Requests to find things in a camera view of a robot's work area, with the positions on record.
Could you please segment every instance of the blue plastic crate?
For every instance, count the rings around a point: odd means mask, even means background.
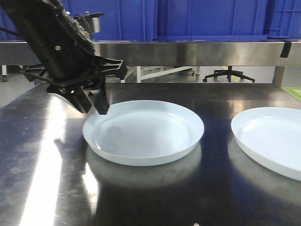
[[[270,38],[301,38],[301,0],[268,0],[264,32]]]
[[[267,0],[159,0],[157,40],[263,40]]]
[[[95,40],[152,41],[156,38],[158,0],[66,0],[71,15],[103,12]]]
[[[6,12],[0,7],[0,27],[5,29],[11,30],[13,32],[18,33],[19,31],[10,20]],[[23,37],[15,36],[13,34],[9,34],[7,32],[0,31],[0,41],[7,41],[7,40],[24,40]]]

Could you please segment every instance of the metal countertop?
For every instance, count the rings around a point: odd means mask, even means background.
[[[301,66],[301,41],[130,42],[96,41],[95,54],[127,66]],[[25,41],[0,41],[0,65],[34,65]]]
[[[45,88],[38,85],[0,109],[1,226],[301,225],[301,182],[247,157],[230,128],[246,109],[301,109],[273,84],[107,84],[110,104],[168,101],[203,120],[194,151],[155,167],[96,155],[82,136],[87,115]]]

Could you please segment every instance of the white plate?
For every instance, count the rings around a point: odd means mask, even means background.
[[[262,166],[301,181],[301,110],[262,107],[231,122],[240,148]]]
[[[101,157],[130,166],[175,161],[196,146],[204,124],[191,110],[168,102],[128,101],[110,106],[107,115],[95,112],[83,135]]]

